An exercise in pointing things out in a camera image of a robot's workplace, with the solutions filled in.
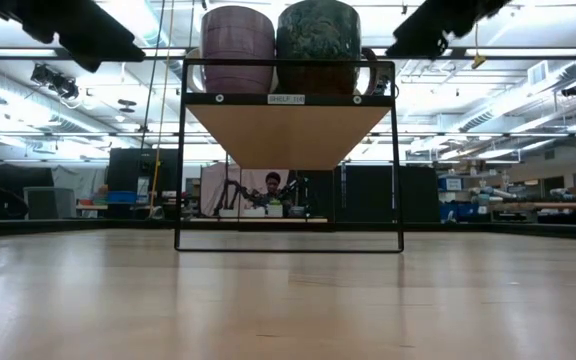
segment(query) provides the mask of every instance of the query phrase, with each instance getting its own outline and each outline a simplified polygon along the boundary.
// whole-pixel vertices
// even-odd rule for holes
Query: ceramic pot
[[[301,60],[376,60],[361,47],[359,14],[336,0],[305,0],[286,8],[277,26],[277,58]],[[359,70],[353,67],[294,67],[277,69],[281,92],[297,94],[353,94]],[[377,72],[370,69],[371,94]]]
[[[201,21],[201,48],[187,58],[275,58],[275,28],[264,14],[242,6],[223,6]],[[273,83],[272,66],[191,66],[188,87],[193,92],[266,94]]]

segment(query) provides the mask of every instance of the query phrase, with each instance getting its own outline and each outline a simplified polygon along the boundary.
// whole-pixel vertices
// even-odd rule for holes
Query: ceiling
[[[169,28],[170,21],[174,22],[172,33],[167,34],[171,46],[186,48],[195,47],[199,43],[198,24],[205,13],[200,1],[177,0],[174,5],[172,0],[103,0],[98,2],[109,14],[131,30],[138,38],[137,43],[144,48],[151,46],[143,40],[142,35],[152,30],[153,26],[158,27],[162,9],[163,29]],[[294,2],[291,0],[281,2],[216,0],[209,1],[209,7],[244,4],[264,12],[274,21],[286,5]],[[398,1],[357,0],[347,2],[354,5],[360,14],[363,45],[379,51],[380,48],[391,45],[393,29],[404,21],[422,1],[403,0],[399,3]],[[407,14],[402,14],[402,4],[408,6]],[[21,30],[19,24],[0,20],[0,48],[57,46],[57,43],[50,45],[37,43]],[[473,31],[463,39],[451,42],[451,46],[472,48],[479,46],[482,52],[487,47],[576,48],[576,1],[514,1],[510,6],[502,9],[498,16],[481,21],[477,31]],[[54,71],[75,78],[80,88],[80,96],[73,101],[60,101],[55,93],[45,88],[37,88],[30,80],[30,75],[37,63],[46,64]],[[396,84],[399,87],[398,131],[491,133],[565,131],[566,127],[576,124],[576,96],[563,97],[559,90],[562,86],[574,85],[576,77],[573,78],[565,73],[564,75],[568,77],[550,84],[551,87],[534,91],[533,86],[531,90],[530,86],[525,85],[529,82],[528,69],[538,63],[540,63],[538,57],[531,60],[489,60],[473,70],[470,60],[441,59],[435,62],[396,60]],[[548,68],[552,77],[557,77],[561,75],[559,72],[574,64],[570,60],[549,61]],[[147,127],[151,131],[158,132],[159,129],[164,132],[177,131],[181,105],[177,93],[180,80],[172,72],[168,72],[166,76],[166,70],[163,61],[147,60],[143,63],[105,63],[95,74],[91,74],[72,61],[5,60],[2,57],[0,59],[0,89],[12,94],[17,102],[31,105],[18,105],[12,109],[11,111],[15,113],[14,119],[7,119],[7,121],[0,119],[0,131],[38,131],[37,129],[41,129],[42,124],[37,123],[36,114],[46,109],[53,116],[66,119],[60,122],[63,125],[61,127],[64,129],[63,132],[135,132],[144,125],[146,119]],[[149,96],[151,85],[153,92]],[[133,113],[126,114],[119,111],[122,106],[117,101],[121,99],[137,103],[132,107]],[[475,116],[486,111],[493,114],[484,117]],[[553,115],[552,119],[544,120],[538,125],[533,123],[534,126],[519,128],[525,123],[544,119],[552,114],[557,116]],[[194,144],[186,151],[187,158],[211,160],[215,157],[223,157],[223,150],[209,134],[205,134],[205,128],[197,119],[187,113],[186,120],[186,132],[191,133],[187,136],[186,143]],[[462,129],[464,124],[469,124],[468,129]],[[54,122],[50,124],[50,121],[48,125],[43,125],[55,126]],[[373,132],[388,133],[391,129],[390,115],[388,115],[373,129]],[[21,144],[29,142],[28,139],[19,136],[9,136],[4,139],[7,141],[5,144],[14,143],[20,148],[27,148]],[[391,142],[388,139],[389,135],[367,137],[364,143],[358,145],[349,154],[349,158],[353,160],[392,159]],[[61,136],[58,139],[32,137],[33,142],[72,142],[71,140],[67,136]],[[118,140],[101,136],[94,140],[92,143],[79,141],[79,148],[85,148],[85,151],[82,150],[82,154],[73,151],[69,156],[103,157],[107,156],[107,150],[111,147],[140,146],[139,138],[136,137]],[[543,140],[543,138],[535,138],[528,143],[525,139],[522,139],[523,142],[518,142],[516,139],[498,137],[482,139],[455,136],[432,138],[409,136],[400,138],[400,153],[408,159],[416,159],[422,154],[430,158],[434,156],[434,159],[441,159],[451,151],[477,148],[468,156],[478,156],[478,154],[489,152],[491,148],[495,150],[499,148],[519,149]],[[152,136],[146,139],[146,146],[153,146],[158,141],[164,144],[169,143],[163,146],[173,146],[172,144],[176,143],[177,139],[164,136],[159,140]],[[552,142],[544,144],[544,147],[553,144]]]

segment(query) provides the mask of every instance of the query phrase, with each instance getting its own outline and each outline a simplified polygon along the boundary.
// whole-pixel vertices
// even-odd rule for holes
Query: black platform edge
[[[100,229],[173,229],[173,221],[147,220],[8,220],[0,221],[0,236],[39,234],[50,232],[100,230]],[[247,223],[247,222],[184,222],[182,230],[244,231],[244,232],[393,232],[396,224],[387,223]],[[576,239],[576,225],[550,224],[438,224],[406,223],[408,232],[488,232],[513,235],[546,236]]]

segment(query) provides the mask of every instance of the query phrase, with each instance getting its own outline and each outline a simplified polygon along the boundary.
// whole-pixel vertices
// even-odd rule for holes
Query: metal shelf frame
[[[384,250],[346,250],[346,249],[260,249],[260,248],[187,248],[182,246],[183,221],[181,218],[181,189],[183,182],[184,164],[184,138],[186,125],[186,109],[188,105],[256,105],[275,106],[268,103],[269,95],[273,94],[211,94],[189,93],[187,87],[188,69],[194,65],[222,65],[222,66],[304,66],[304,67],[353,67],[353,68],[378,68],[388,71],[391,76],[389,96],[355,96],[355,95],[308,95],[308,94],[274,94],[274,95],[302,95],[303,104],[290,106],[348,106],[348,107],[387,107],[391,111],[391,118],[396,119],[396,87],[395,64],[392,61],[323,61],[323,60],[232,60],[232,59],[186,59],[182,68],[181,105],[179,111],[179,145],[177,149],[177,195],[176,216],[174,231],[174,248],[179,252],[229,252],[229,253],[351,253],[351,254],[399,254],[404,251],[404,217],[401,206],[401,187],[399,184],[399,145],[397,122],[392,122],[392,193],[385,194],[389,198],[394,195],[393,222],[396,223],[396,248]],[[333,214],[332,225],[336,224],[336,216]]]

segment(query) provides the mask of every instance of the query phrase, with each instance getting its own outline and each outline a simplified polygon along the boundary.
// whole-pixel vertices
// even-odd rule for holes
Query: light wood floor
[[[411,233],[407,245],[404,255],[179,254],[169,231],[3,238],[0,359],[576,360],[576,241]]]

